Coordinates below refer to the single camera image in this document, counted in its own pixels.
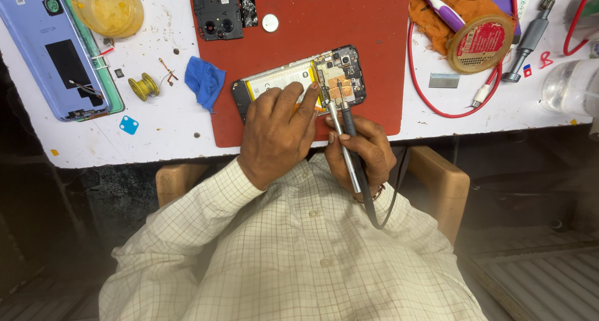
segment solder wire spool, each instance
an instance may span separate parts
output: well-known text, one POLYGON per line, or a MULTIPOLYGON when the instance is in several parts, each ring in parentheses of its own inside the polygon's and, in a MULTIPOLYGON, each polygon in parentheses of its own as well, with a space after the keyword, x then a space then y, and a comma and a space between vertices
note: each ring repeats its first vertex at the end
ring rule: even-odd
POLYGON ((478 73, 495 67, 507 54, 514 39, 508 18, 485 15, 472 19, 447 41, 447 61, 459 73, 478 73))
POLYGON ((139 99, 143 102, 147 101, 148 96, 156 96, 160 94, 160 89, 147 73, 142 73, 141 80, 139 81, 129 79, 129 86, 131 86, 131 89, 133 92, 135 92, 135 95, 137 95, 137 97, 139 97, 139 99))

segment smartphone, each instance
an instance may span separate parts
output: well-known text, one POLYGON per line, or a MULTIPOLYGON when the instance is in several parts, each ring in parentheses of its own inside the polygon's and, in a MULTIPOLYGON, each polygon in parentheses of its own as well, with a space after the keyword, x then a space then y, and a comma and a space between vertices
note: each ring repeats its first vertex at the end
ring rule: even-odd
MULTIPOLYGON (((331 101, 340 101, 341 93, 350 106, 366 99, 358 50, 353 45, 347 45, 233 82, 231 91, 243 123, 246 122, 248 107, 260 95, 270 88, 283 89, 296 81, 304 86, 304 91, 314 81, 320 84, 318 101, 314 105, 319 110, 319 116, 328 114, 326 105, 331 101), (342 91, 339 90, 337 80, 343 85, 342 91)), ((304 96, 301 95, 298 105, 303 99, 304 96)))
POLYGON ((109 98, 64 0, 0 0, 0 17, 57 119, 108 113, 109 98))

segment black tape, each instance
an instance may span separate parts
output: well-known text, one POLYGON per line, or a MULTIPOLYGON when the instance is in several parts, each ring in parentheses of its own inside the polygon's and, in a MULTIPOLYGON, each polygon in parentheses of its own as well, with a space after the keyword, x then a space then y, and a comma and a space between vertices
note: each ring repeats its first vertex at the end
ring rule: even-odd
POLYGON ((241 21, 243 27, 258 26, 256 0, 239 0, 241 2, 241 21))

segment shirt sleeve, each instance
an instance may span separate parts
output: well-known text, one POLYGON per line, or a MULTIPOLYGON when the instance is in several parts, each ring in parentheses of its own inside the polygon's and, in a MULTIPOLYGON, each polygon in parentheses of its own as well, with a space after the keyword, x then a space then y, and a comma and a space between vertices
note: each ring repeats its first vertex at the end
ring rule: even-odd
POLYGON ((112 252, 118 266, 100 292, 100 319, 179 320, 198 287, 192 273, 197 255, 239 209, 262 193, 235 159, 149 215, 146 224, 112 252))
MULTIPOLYGON (((385 188, 374 202, 379 221, 386 217, 393 199, 393 187, 387 183, 385 188)), ((452 308, 456 309, 456 313, 466 314, 475 320, 486 320, 478 301, 462 278, 452 244, 437 226, 434 218, 411 206, 398 193, 383 231, 416 252, 430 267, 431 276, 435 277, 443 291, 453 293, 451 295, 456 304, 452 308)))

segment toothbrush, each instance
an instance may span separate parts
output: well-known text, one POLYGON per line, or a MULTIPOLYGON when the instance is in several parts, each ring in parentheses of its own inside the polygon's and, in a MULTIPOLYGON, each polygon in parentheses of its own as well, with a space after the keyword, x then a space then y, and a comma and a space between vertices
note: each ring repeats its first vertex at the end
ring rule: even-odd
POLYGON ((445 23, 451 27, 454 32, 457 32, 466 25, 466 22, 460 17, 457 12, 455 12, 451 7, 447 6, 447 4, 443 3, 442 0, 427 0, 432 9, 438 14, 438 16, 445 21, 445 23))

